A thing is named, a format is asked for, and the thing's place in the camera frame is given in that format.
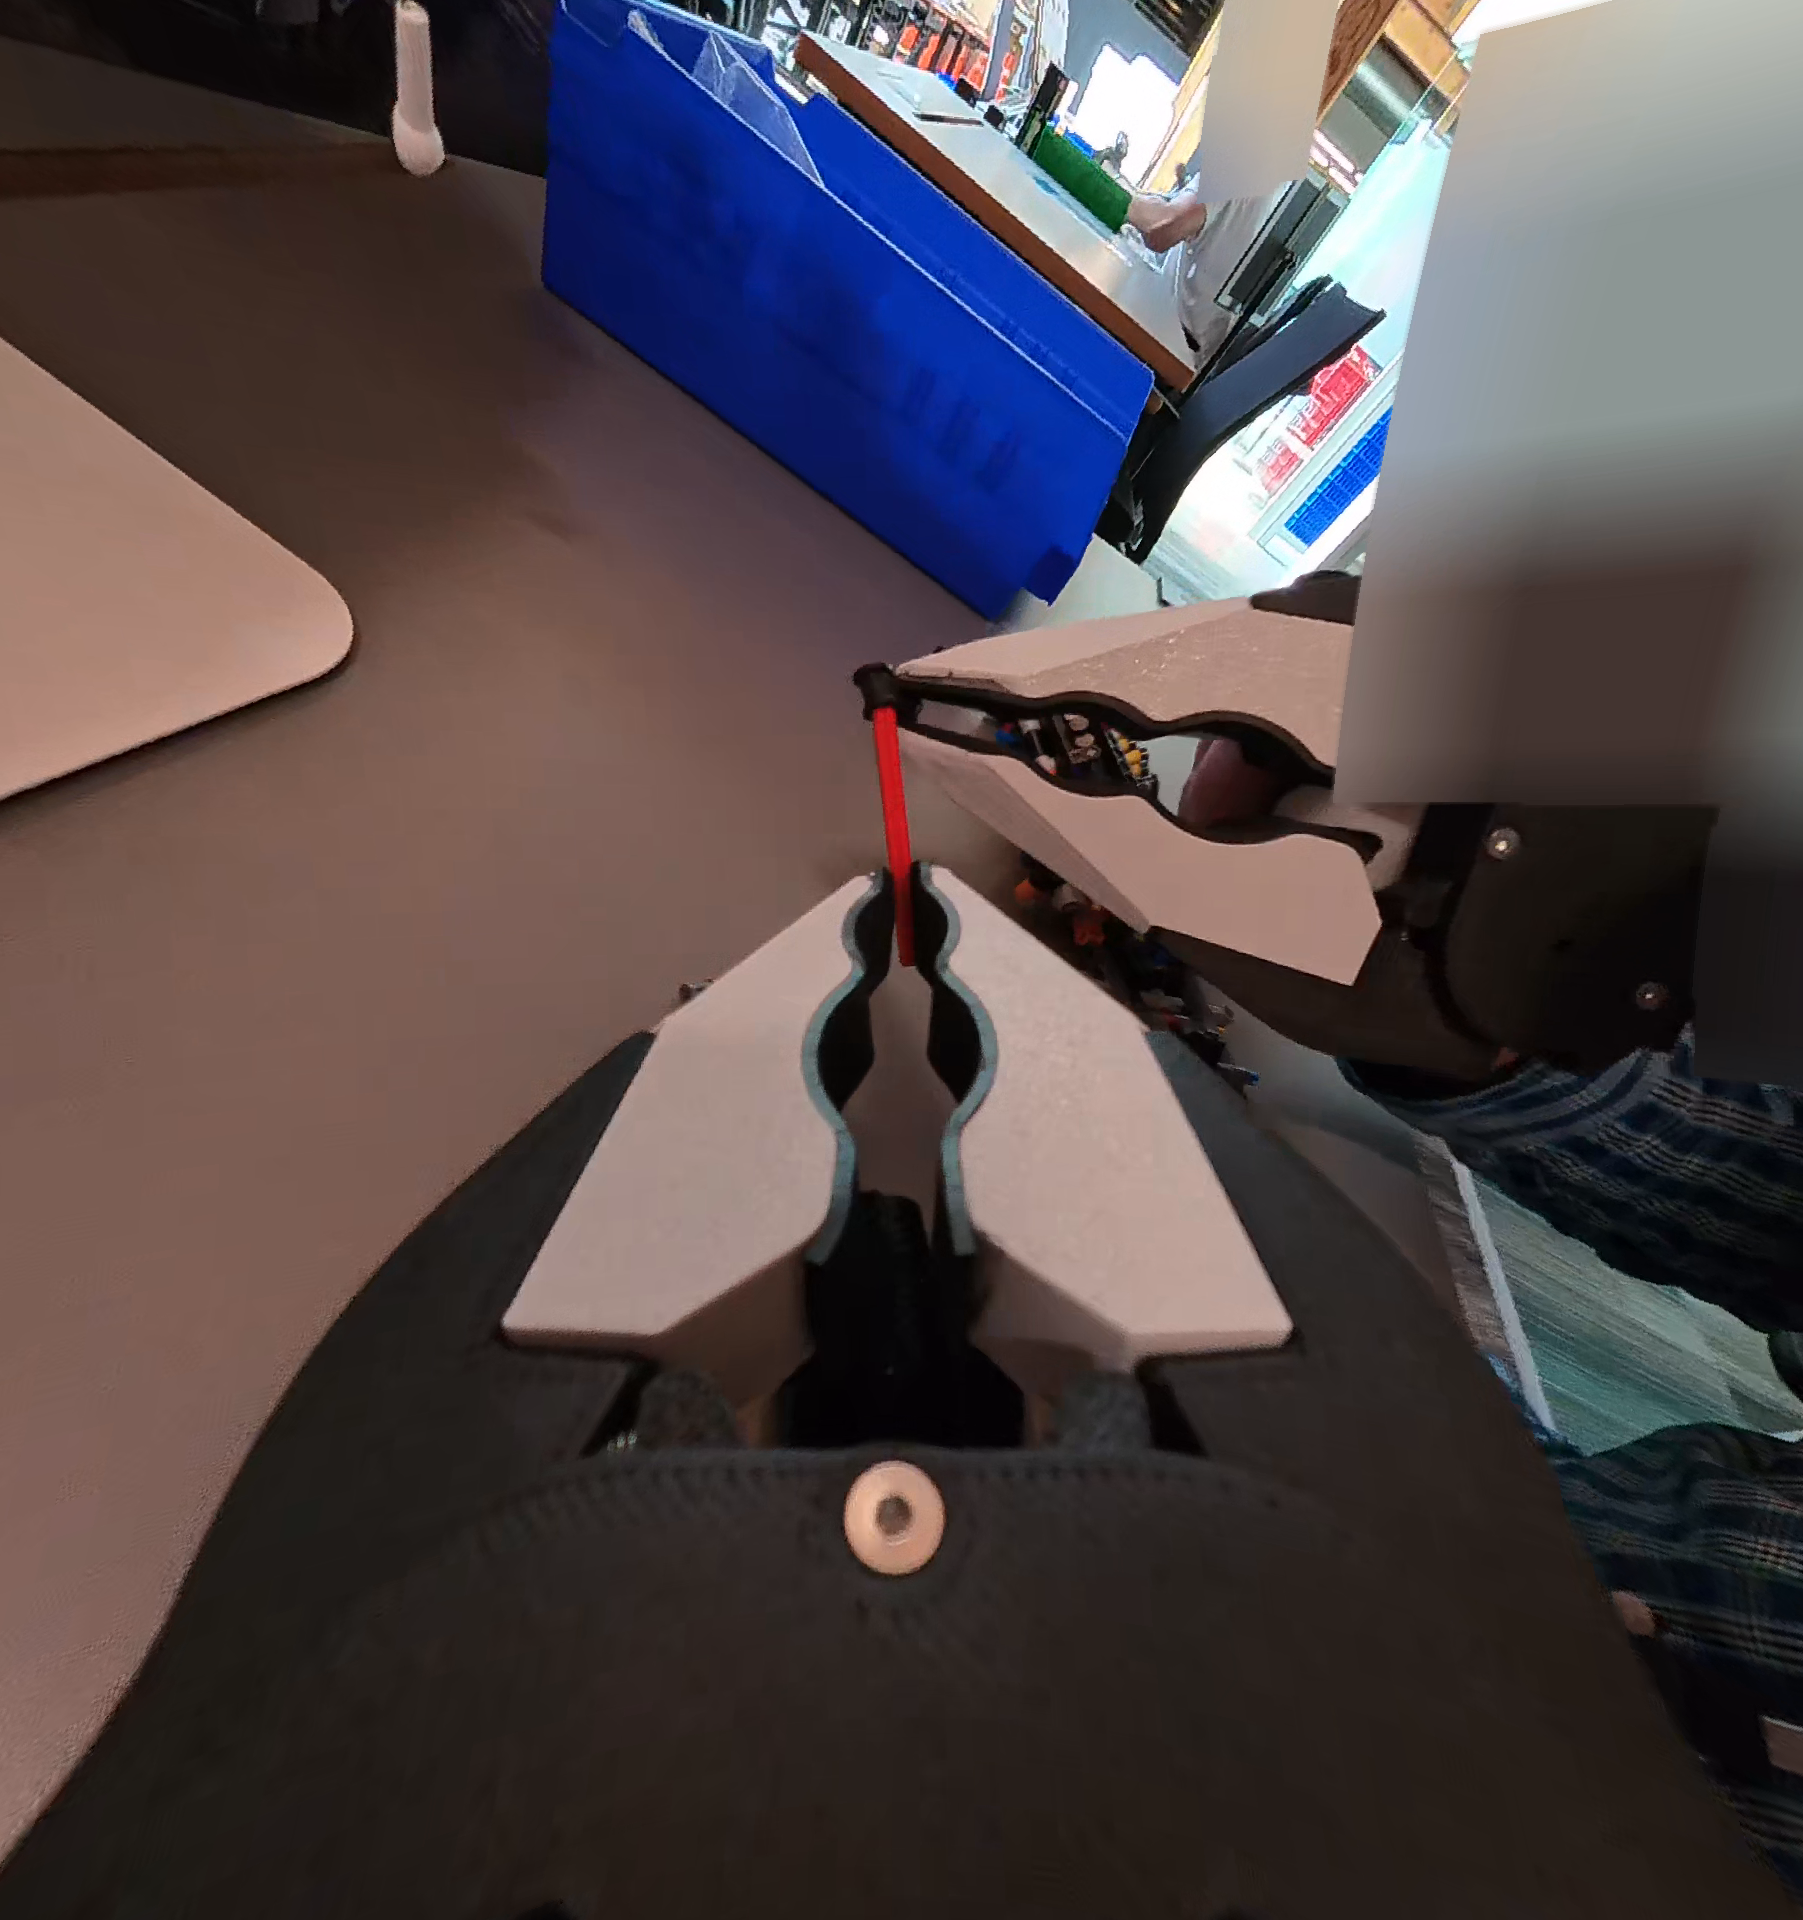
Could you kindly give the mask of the large blue plastic bin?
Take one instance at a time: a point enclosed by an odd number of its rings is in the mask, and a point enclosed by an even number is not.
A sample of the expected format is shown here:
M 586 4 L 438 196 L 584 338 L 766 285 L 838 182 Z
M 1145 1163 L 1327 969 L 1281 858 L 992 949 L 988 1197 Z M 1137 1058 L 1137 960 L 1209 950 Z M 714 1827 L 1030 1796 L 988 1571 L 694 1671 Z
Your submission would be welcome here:
M 1153 375 L 826 98 L 804 179 L 628 7 L 554 13 L 548 290 L 976 612 L 1056 602 Z

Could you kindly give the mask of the person's right hand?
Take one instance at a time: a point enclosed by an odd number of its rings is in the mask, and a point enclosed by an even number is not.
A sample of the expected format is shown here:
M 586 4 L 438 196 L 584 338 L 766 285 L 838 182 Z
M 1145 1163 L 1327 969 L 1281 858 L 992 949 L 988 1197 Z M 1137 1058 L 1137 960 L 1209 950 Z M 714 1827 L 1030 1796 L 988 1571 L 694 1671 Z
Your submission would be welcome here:
M 1331 770 L 1259 726 L 1201 739 L 1175 804 L 1187 833 L 1229 845 L 1269 842 L 1297 828 L 1299 809 L 1331 800 Z

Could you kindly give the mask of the stack of blue storage bins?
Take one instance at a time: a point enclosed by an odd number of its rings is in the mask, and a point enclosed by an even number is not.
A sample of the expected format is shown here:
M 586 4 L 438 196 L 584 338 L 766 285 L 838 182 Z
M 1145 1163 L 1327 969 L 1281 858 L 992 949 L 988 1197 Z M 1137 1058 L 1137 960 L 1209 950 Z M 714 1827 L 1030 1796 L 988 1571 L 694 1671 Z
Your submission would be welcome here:
M 1281 523 L 1285 538 L 1303 551 L 1325 541 L 1343 519 L 1369 501 L 1383 465 L 1393 413 L 1377 415 L 1347 444 L 1333 471 Z

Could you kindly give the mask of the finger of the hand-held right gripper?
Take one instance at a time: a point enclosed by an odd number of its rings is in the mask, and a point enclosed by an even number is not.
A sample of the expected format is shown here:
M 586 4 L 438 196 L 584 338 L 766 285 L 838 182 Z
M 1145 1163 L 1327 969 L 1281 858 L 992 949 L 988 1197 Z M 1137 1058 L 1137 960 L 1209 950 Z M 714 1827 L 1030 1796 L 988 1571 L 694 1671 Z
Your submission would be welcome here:
M 1077 713 L 1141 741 L 1247 732 L 1333 781 L 1353 629 L 1249 598 L 984 636 L 894 670 L 944 709 Z
M 1205 834 L 1121 784 L 1044 773 L 980 732 L 902 709 L 906 759 L 1014 848 L 1137 930 L 1181 934 L 1353 984 L 1379 934 L 1367 857 L 1349 828 L 1269 819 Z

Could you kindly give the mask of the clear plastic bag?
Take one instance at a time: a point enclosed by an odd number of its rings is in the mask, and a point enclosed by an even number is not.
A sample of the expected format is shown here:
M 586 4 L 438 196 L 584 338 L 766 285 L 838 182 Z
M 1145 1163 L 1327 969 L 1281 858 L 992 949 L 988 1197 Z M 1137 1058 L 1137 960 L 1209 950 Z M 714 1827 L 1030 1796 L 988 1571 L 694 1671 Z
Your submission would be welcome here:
M 800 133 L 794 105 L 770 70 L 766 51 L 714 19 L 668 4 L 630 4 L 626 23 L 806 180 L 824 184 L 818 160 Z

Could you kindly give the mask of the long wooden desk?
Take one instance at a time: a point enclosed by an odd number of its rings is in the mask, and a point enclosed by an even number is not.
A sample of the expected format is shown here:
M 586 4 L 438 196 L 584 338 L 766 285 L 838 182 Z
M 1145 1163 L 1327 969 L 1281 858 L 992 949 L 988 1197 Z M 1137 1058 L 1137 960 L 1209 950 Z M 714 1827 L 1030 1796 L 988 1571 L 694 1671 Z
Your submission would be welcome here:
M 812 32 L 800 34 L 794 62 L 1103 326 L 1167 392 L 1193 387 L 1199 364 L 1177 319 L 1171 273 L 1119 245 L 954 88 Z

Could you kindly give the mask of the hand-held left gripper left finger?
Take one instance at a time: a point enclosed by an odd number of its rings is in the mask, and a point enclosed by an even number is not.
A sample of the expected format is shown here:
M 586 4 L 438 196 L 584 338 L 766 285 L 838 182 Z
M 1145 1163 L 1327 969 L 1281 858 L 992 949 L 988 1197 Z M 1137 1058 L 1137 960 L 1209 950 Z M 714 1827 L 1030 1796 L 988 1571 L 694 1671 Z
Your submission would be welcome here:
M 852 880 L 648 1035 L 502 1321 L 526 1349 L 694 1372 L 740 1406 L 812 1351 L 806 1270 L 860 1187 L 844 1108 L 874 1062 L 894 880 Z

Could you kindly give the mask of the person's right forearm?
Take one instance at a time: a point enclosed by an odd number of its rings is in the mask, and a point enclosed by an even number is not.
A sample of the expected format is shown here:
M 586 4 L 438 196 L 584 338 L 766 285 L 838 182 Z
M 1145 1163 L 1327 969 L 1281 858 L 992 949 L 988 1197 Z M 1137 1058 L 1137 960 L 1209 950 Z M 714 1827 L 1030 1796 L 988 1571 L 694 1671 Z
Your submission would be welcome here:
M 1803 1091 L 1703 1077 L 1691 1044 L 1593 1075 L 1529 1061 L 1479 1085 L 1339 1068 L 1611 1270 L 1803 1334 Z

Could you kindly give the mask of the white mat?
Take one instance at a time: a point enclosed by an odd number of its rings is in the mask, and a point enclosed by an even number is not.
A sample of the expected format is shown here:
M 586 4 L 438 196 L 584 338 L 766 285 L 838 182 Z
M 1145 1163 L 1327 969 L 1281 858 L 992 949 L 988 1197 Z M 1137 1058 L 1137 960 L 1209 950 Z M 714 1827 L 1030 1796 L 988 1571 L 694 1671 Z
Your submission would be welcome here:
M 314 684 L 342 595 L 0 336 L 0 804 Z

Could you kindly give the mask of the stack of red storage bins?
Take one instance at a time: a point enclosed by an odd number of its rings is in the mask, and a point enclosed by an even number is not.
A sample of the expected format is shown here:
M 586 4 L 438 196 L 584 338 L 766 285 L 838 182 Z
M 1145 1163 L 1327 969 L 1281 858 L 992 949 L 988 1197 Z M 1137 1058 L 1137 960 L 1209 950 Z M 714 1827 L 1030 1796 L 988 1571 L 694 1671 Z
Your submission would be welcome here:
M 1287 397 L 1269 435 L 1301 450 L 1313 450 L 1379 378 L 1367 348 L 1355 345 L 1315 373 L 1307 387 Z

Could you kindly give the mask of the red lego axle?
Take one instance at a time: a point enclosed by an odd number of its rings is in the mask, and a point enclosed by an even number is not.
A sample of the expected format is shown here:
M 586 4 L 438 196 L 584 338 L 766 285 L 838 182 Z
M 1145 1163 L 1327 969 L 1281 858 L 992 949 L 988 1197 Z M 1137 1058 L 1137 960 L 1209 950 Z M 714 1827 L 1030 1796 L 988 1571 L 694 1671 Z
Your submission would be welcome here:
M 904 760 L 900 754 L 900 721 L 892 703 L 870 709 L 870 732 L 880 790 L 884 850 L 894 882 L 894 942 L 902 969 L 916 965 L 914 927 L 914 841 L 906 794 Z

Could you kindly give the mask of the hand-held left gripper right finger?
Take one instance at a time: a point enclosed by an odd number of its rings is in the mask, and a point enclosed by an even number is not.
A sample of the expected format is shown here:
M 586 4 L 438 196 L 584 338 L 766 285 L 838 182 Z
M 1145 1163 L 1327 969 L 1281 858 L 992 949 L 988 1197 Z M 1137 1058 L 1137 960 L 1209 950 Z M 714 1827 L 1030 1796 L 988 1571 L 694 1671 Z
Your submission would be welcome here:
M 954 1099 L 942 1224 L 974 1345 L 1026 1394 L 1265 1354 L 1293 1321 L 1153 1044 L 1157 1035 L 954 872 L 914 871 L 928 1058 Z

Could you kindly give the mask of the black office chair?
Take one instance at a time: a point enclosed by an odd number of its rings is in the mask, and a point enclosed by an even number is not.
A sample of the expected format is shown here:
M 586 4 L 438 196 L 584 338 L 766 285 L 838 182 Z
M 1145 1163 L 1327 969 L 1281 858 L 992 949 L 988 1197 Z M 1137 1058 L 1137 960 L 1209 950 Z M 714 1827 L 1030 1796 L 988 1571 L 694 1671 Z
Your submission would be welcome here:
M 1143 560 L 1211 454 L 1303 392 L 1385 319 L 1329 277 L 1297 289 L 1269 323 L 1221 348 L 1185 395 L 1145 413 L 1095 536 L 1131 562 Z

